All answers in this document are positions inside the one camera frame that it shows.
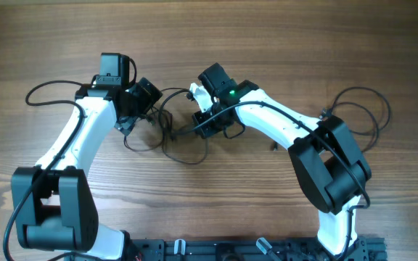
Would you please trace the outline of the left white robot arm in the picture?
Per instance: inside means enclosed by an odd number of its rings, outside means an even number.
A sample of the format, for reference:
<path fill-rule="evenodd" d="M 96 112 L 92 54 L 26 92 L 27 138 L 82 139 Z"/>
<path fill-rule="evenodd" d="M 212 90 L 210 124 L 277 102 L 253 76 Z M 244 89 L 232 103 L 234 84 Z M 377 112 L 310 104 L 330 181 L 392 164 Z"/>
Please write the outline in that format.
<path fill-rule="evenodd" d="M 16 230 L 25 249 L 58 251 L 67 260 L 141 260 L 126 231 L 99 223 L 87 175 L 105 136 L 130 134 L 135 122 L 162 96 L 146 78 L 136 78 L 132 58 L 103 53 L 99 74 L 79 83 L 73 113 L 50 150 L 32 167 L 12 175 L 14 210 L 2 243 L 11 260 L 9 237 Z"/>

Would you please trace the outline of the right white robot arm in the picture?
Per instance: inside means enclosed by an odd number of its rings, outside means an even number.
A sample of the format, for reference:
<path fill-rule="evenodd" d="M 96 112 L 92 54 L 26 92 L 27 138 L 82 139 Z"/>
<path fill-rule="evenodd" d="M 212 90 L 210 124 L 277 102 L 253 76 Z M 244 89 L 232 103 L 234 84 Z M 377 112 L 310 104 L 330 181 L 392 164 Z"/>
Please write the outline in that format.
<path fill-rule="evenodd" d="M 189 87 L 189 99 L 200 108 L 193 115 L 195 133 L 209 138 L 239 123 L 284 147 L 302 192 L 319 211 L 319 243 L 338 260 L 347 258 L 357 239 L 354 214 L 360 199 L 369 197 L 372 172 L 344 121 L 295 112 L 249 80 L 236 83 L 218 63 L 198 80 Z"/>

